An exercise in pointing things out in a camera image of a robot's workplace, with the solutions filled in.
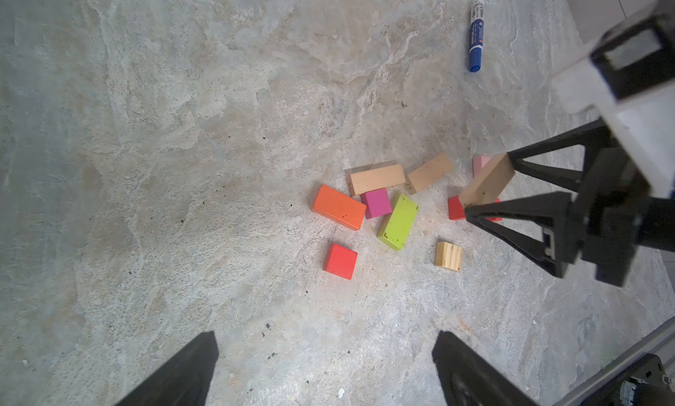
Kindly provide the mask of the natural wood block 29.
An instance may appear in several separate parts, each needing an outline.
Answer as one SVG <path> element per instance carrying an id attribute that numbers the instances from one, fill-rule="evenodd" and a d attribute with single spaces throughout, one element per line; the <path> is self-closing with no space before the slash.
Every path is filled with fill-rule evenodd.
<path id="1" fill-rule="evenodd" d="M 415 194 L 437 182 L 454 168 L 446 153 L 439 154 L 407 175 L 409 193 Z"/>

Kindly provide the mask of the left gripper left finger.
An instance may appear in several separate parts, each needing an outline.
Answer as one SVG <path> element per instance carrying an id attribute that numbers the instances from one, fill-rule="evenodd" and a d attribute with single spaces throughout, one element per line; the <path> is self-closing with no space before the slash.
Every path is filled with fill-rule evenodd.
<path id="1" fill-rule="evenodd" d="M 204 406 L 218 358 L 216 334 L 202 332 L 118 405 Z"/>

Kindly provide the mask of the natural wood block 31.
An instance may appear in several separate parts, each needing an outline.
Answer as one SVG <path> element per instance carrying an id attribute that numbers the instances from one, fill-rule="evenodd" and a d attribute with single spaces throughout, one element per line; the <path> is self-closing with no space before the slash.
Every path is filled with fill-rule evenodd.
<path id="1" fill-rule="evenodd" d="M 353 173 L 349 175 L 347 183 L 350 195 L 354 197 L 369 191 L 405 185 L 406 177 L 403 167 L 399 164 L 393 164 L 386 167 Z"/>

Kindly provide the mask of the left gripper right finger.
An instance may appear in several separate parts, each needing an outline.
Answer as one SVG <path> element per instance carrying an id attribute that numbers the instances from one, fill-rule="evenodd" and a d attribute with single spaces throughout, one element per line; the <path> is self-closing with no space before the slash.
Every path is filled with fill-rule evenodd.
<path id="1" fill-rule="evenodd" d="M 450 331 L 439 333 L 432 360 L 447 405 L 536 405 Z"/>

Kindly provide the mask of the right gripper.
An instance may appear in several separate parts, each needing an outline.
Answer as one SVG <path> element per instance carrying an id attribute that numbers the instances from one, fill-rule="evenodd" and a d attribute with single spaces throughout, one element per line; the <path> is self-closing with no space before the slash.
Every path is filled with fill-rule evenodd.
<path id="1" fill-rule="evenodd" d="M 553 277 L 578 258 L 596 265 L 595 279 L 623 286 L 640 246 L 674 251 L 674 200 L 650 186 L 603 119 L 508 153 L 513 169 L 560 188 L 501 203 L 473 205 L 466 220 L 494 235 Z M 494 221 L 536 225 L 534 238 Z"/>

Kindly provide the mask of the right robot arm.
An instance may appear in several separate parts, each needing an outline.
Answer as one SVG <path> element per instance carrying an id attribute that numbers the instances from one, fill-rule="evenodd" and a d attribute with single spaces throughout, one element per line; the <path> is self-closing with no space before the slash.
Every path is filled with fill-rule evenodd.
<path id="1" fill-rule="evenodd" d="M 674 249 L 674 0 L 585 48 L 552 82 L 599 117 L 494 156 L 461 193 L 467 221 L 562 278 L 584 260 L 622 286 L 638 247 Z"/>

